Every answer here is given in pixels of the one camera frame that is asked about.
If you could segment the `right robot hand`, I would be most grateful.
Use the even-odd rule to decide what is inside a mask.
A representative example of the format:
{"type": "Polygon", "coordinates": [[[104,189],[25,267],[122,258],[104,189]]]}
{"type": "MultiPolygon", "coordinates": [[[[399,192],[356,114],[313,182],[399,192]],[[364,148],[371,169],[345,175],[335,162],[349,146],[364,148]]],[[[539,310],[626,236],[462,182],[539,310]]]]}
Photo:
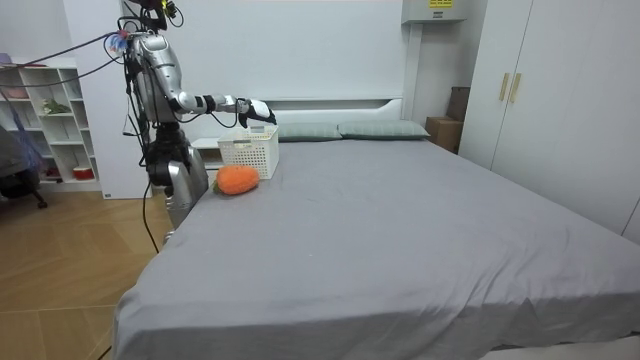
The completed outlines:
{"type": "Polygon", "coordinates": [[[257,120],[276,125],[277,120],[269,106],[260,100],[239,98],[236,111],[238,122],[243,128],[247,128],[249,120],[257,120]]]}

